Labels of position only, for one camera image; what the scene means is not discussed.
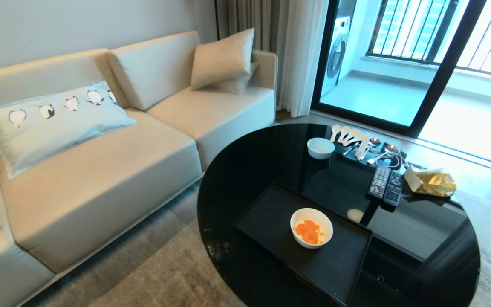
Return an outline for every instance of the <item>door frame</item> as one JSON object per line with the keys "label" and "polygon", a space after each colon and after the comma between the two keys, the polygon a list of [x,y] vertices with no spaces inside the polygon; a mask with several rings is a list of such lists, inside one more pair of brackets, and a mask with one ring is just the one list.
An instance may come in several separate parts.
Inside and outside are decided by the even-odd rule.
{"label": "door frame", "polygon": [[454,72],[460,56],[465,49],[469,37],[475,28],[477,20],[479,19],[481,12],[485,6],[486,0],[470,0],[462,20],[460,21],[456,33],[448,51],[442,60],[439,69],[437,70],[433,81],[429,85],[429,88],[424,96],[422,104],[413,119],[410,126],[397,124],[387,120],[379,119],[374,116],[364,115],[340,107],[334,107],[331,105],[320,103],[321,88],[323,80],[325,78],[325,67],[329,58],[331,48],[331,36],[335,27],[335,19],[337,17],[337,8],[339,0],[329,0],[329,8],[327,9],[327,18],[325,20],[325,28],[323,30],[323,40],[321,43],[321,51],[318,63],[318,72],[316,74],[316,82],[314,86],[314,94],[312,95],[312,109],[318,110],[331,115],[343,117],[349,120],[357,121],[362,124],[374,126],[383,130],[398,133],[404,136],[412,138],[418,138],[423,126],[427,122],[429,115],[435,108],[437,101],[444,92],[448,80]]}

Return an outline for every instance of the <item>tv remote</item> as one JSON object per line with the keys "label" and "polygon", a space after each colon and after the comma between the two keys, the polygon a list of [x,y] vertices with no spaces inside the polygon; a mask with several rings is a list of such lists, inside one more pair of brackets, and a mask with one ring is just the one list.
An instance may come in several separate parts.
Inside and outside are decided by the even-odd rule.
{"label": "tv remote", "polygon": [[372,181],[370,181],[369,191],[367,196],[375,198],[376,200],[384,199],[384,192],[386,191],[386,185],[390,178],[391,170],[389,167],[378,166],[374,171]]}
{"label": "tv remote", "polygon": [[390,206],[398,206],[403,190],[404,176],[397,171],[392,171],[390,179],[387,182],[386,193],[384,194],[384,203]]}

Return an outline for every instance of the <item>round table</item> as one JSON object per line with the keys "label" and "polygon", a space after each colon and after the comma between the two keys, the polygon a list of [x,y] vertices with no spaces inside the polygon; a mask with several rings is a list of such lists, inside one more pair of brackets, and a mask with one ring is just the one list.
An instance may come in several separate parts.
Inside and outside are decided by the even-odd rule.
{"label": "round table", "polygon": [[479,277],[479,245],[463,208],[452,200],[411,194],[405,184],[399,206],[372,208],[366,191],[374,167],[337,149],[312,159],[306,142],[329,138],[324,125],[273,126],[242,136],[214,159],[198,196],[203,244],[220,276],[249,306],[329,306],[333,302],[294,276],[234,222],[273,182],[349,216],[373,237],[349,306],[468,306]]}

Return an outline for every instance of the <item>sofa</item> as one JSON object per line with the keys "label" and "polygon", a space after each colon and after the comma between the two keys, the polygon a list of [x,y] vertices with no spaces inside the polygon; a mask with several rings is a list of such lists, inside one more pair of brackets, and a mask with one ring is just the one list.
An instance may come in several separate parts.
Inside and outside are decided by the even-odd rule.
{"label": "sofa", "polygon": [[196,31],[0,69],[0,105],[107,81],[138,124],[10,180],[0,158],[0,306],[21,305],[202,177],[216,155],[275,117],[277,58],[245,93],[191,91]]}

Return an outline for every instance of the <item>black tray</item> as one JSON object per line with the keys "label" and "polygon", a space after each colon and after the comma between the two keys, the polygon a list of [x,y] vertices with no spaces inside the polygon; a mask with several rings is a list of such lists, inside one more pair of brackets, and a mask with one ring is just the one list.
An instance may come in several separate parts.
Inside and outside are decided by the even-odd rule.
{"label": "black tray", "polygon": [[[333,223],[332,239],[319,249],[306,249],[293,237],[291,216],[301,208],[317,209]],[[340,306],[348,305],[370,243],[370,229],[278,182],[273,182],[234,226],[309,286]]]}

